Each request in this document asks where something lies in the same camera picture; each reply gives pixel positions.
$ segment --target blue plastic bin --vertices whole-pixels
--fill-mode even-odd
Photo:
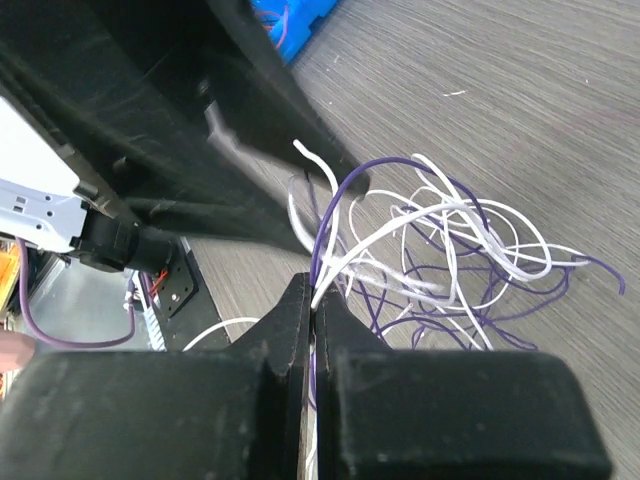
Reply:
[[[318,17],[326,17],[338,0],[252,0],[252,3],[262,23],[272,27],[269,37],[274,45],[280,43],[278,51],[284,62],[289,63],[311,38],[311,24]]]

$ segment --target bundle of string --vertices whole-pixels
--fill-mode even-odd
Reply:
[[[280,34],[278,43],[276,43],[276,49],[279,49],[287,38],[287,30],[289,29],[289,5],[285,3],[284,13],[282,15],[271,10],[256,10],[255,14],[267,32],[271,32],[278,22],[282,20],[282,33]]]
[[[318,230],[314,236],[306,231],[297,211],[293,195],[295,178],[289,184],[287,201],[289,219],[296,236],[312,256],[311,282],[315,289],[312,309],[318,307],[323,295],[333,282],[337,281],[345,298],[348,298],[351,293],[362,295],[371,316],[370,328],[383,340],[394,327],[413,323],[415,329],[411,335],[410,345],[413,349],[417,348],[426,330],[433,330],[446,333],[462,349],[493,350],[494,346],[485,331],[490,329],[504,342],[515,348],[537,350],[535,344],[516,337],[500,325],[506,321],[524,318],[560,299],[568,291],[571,274],[576,268],[590,263],[603,267],[617,278],[619,294],[624,294],[624,279],[612,267],[570,247],[547,243],[535,225],[523,214],[500,202],[478,199],[469,188],[444,175],[423,155],[414,154],[411,159],[390,157],[372,160],[356,168],[338,186],[335,175],[321,158],[309,152],[297,140],[294,141],[294,145],[303,156],[321,168],[332,191],[331,202],[324,215],[320,216],[314,190],[309,182],[310,198],[319,220]],[[357,200],[354,200],[349,207],[349,226],[358,244],[347,250],[339,234],[339,201],[353,179],[370,168],[384,164],[400,164],[413,168],[424,185],[408,198],[387,190],[369,191],[367,196],[387,196],[399,201],[400,205],[393,205],[392,218],[364,239],[360,238],[354,226],[353,211],[357,204]],[[444,190],[438,188],[426,175],[440,180]],[[440,199],[439,203],[430,206],[420,205],[416,202],[416,197],[421,192],[435,194]],[[506,214],[515,216],[526,225],[536,238],[536,242],[521,244],[518,232]],[[512,244],[507,244],[500,237],[493,226],[495,219],[504,222],[510,229],[514,239]],[[416,264],[414,256],[406,246],[409,228],[415,231],[426,244],[444,255],[446,266]],[[390,234],[395,236],[397,230],[401,230],[402,271],[400,272],[378,261],[370,251],[370,247],[376,241]],[[342,256],[336,254],[336,246],[342,250]],[[536,256],[531,253],[536,250],[541,250],[542,255]],[[554,259],[551,255],[552,251],[564,252],[565,255],[568,254],[569,259]],[[479,258],[482,264],[459,266],[460,259],[470,257]],[[381,279],[363,273],[361,269],[363,265],[378,269]],[[423,277],[423,273],[435,271],[448,272],[449,284],[436,284]],[[527,285],[543,279],[554,271],[561,275],[560,280],[553,287],[540,290]],[[485,293],[477,305],[469,304],[460,285],[460,277],[464,272],[488,275]],[[367,285],[380,289],[381,293],[371,294]],[[509,287],[546,298],[523,312],[492,316],[494,306]],[[407,303],[402,305],[390,301],[387,295],[391,290],[406,297]],[[372,302],[376,300],[378,307],[374,309]],[[396,308],[400,313],[394,321],[380,325],[380,313],[385,305]],[[310,378],[312,398],[315,399],[314,364],[315,355],[312,355]],[[315,461],[316,431],[317,429],[314,428],[312,449],[306,462],[309,475],[312,474]]]

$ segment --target yellow object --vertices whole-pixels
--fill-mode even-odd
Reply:
[[[0,311],[4,309],[20,273],[20,250],[15,243],[8,252],[0,252]]]

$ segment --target gray floor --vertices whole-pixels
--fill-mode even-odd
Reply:
[[[612,277],[583,270],[567,297],[513,330],[571,364],[617,478],[637,478],[640,3],[342,0],[294,71],[363,161],[424,153],[479,195],[522,211],[548,241],[624,274],[621,298]],[[382,170],[374,183],[409,194],[414,180]],[[388,218],[382,203],[367,202],[365,230]],[[193,245],[224,318],[264,314],[305,269],[265,248]],[[377,251],[397,264],[392,240]]]

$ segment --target metal bracket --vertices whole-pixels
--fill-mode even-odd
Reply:
[[[167,318],[175,315],[180,308],[198,291],[187,254],[182,248],[176,249],[167,267],[168,275],[158,288],[160,311]]]

